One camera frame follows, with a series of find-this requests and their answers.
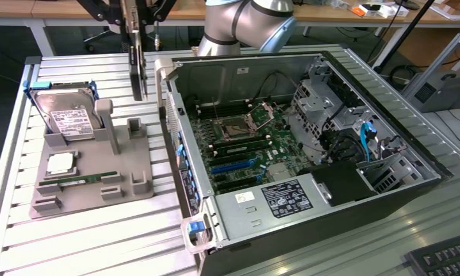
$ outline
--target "blue pcie slot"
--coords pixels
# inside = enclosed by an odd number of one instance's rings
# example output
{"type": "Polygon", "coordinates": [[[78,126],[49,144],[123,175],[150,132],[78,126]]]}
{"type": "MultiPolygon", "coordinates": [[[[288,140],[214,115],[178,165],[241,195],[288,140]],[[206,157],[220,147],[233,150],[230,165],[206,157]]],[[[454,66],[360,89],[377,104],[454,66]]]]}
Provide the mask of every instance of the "blue pcie slot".
{"type": "Polygon", "coordinates": [[[240,170],[241,168],[250,168],[253,166],[253,163],[256,160],[257,160],[257,157],[246,160],[245,162],[240,162],[236,164],[230,164],[230,165],[212,168],[212,174],[225,173],[228,171],[240,170]]]}

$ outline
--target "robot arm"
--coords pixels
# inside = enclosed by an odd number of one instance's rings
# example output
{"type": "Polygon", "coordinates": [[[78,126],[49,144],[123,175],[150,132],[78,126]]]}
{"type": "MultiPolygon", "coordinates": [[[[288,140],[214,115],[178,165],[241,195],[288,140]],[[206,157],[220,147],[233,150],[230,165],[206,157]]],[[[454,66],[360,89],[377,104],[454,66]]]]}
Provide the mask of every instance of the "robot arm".
{"type": "Polygon", "coordinates": [[[129,78],[131,95],[142,101],[146,95],[145,27],[165,20],[175,0],[77,0],[97,21],[106,20],[110,30],[121,33],[121,40],[129,45],[129,78]]]}
{"type": "Polygon", "coordinates": [[[240,42],[261,52],[277,52],[296,23],[292,0],[206,0],[197,55],[238,55],[240,42]]]}

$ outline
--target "slotted aluminum surface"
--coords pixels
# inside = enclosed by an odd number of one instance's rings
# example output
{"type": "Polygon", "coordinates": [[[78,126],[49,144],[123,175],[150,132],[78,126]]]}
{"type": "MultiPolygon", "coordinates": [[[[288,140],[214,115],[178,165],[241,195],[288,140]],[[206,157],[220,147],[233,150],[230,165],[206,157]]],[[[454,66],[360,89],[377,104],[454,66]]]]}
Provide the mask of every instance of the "slotted aluminum surface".
{"type": "MultiPolygon", "coordinates": [[[[433,126],[405,107],[400,96],[356,55],[336,45],[288,47],[284,51],[329,51],[392,110],[409,131],[453,172],[452,180],[412,201],[386,219],[293,251],[236,273],[237,275],[409,275],[402,255],[417,247],[460,234],[460,152],[433,126]]],[[[163,52],[169,57],[190,51],[163,52]]],[[[178,231],[181,219],[174,184],[157,123],[153,66],[146,102],[130,96],[125,55],[51,57],[42,60],[39,81],[95,80],[98,94],[114,104],[114,124],[141,117],[147,126],[155,196],[151,199],[43,220],[27,217],[31,186],[42,148],[43,123],[26,102],[7,179],[0,220],[0,274],[2,275],[195,275],[178,231]]]]}

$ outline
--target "hard drive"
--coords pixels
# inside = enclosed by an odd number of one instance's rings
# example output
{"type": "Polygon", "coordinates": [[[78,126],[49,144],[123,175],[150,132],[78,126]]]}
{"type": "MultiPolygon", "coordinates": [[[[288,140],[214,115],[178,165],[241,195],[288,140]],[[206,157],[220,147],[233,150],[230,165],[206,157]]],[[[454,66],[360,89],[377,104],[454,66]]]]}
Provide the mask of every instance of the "hard drive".
{"type": "Polygon", "coordinates": [[[94,113],[98,96],[93,82],[35,82],[26,95],[42,116],[47,132],[61,133],[66,141],[91,139],[93,130],[103,127],[94,113]]]}

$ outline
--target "blue cable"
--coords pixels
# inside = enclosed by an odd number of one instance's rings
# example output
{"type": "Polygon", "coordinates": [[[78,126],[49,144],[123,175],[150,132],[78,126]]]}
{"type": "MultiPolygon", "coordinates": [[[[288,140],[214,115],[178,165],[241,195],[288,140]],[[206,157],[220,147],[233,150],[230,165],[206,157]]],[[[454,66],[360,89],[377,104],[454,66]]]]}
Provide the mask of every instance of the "blue cable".
{"type": "Polygon", "coordinates": [[[370,122],[365,122],[361,125],[361,129],[360,129],[361,145],[362,145],[362,147],[365,149],[365,152],[366,152],[366,161],[369,162],[369,149],[368,149],[368,145],[366,145],[366,131],[376,132],[376,129],[374,129],[374,127],[373,127],[370,122]]]}

